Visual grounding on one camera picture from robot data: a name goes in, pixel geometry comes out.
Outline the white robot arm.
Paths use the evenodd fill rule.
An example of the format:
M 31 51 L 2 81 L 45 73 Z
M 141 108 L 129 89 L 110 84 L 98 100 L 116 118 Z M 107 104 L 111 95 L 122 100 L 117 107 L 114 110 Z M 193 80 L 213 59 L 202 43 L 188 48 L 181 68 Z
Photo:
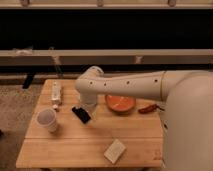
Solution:
M 79 76 L 80 104 L 99 94 L 161 101 L 162 171 L 213 171 L 213 71 L 181 70 L 106 78 L 93 66 Z

